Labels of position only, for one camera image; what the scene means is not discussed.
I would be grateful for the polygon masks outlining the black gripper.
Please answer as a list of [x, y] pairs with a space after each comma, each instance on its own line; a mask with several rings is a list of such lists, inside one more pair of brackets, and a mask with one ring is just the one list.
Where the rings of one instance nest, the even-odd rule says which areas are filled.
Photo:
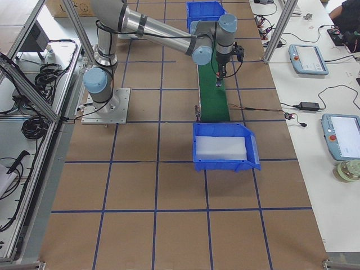
[[227, 75], [226, 65], [231, 60], [231, 53], [220, 53], [216, 52], [216, 61], [218, 63], [218, 72], [216, 77], [225, 78]]

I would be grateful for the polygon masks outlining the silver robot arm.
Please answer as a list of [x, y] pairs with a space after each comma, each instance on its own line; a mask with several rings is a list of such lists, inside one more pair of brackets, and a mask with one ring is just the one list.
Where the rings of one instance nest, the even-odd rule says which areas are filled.
[[134, 35], [191, 56], [196, 65], [217, 61], [215, 85], [222, 86], [227, 76], [226, 65], [235, 54], [237, 17], [225, 13], [218, 20], [197, 20], [189, 32], [179, 30], [133, 11], [126, 1], [91, 1], [97, 17], [98, 44], [95, 47], [95, 67], [84, 76], [83, 83], [100, 115], [113, 113], [120, 100], [114, 96], [113, 76], [117, 67], [116, 38]]

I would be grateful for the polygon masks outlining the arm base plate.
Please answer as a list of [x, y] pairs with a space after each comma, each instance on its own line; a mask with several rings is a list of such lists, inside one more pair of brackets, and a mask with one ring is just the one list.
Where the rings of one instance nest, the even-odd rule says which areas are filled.
[[91, 105], [84, 108], [84, 114], [81, 118], [82, 124], [125, 124], [127, 122], [127, 113], [129, 99], [131, 95], [130, 88], [118, 88], [113, 92], [112, 99], [99, 109], [101, 104], [93, 103], [92, 97], [88, 94], [87, 103]]

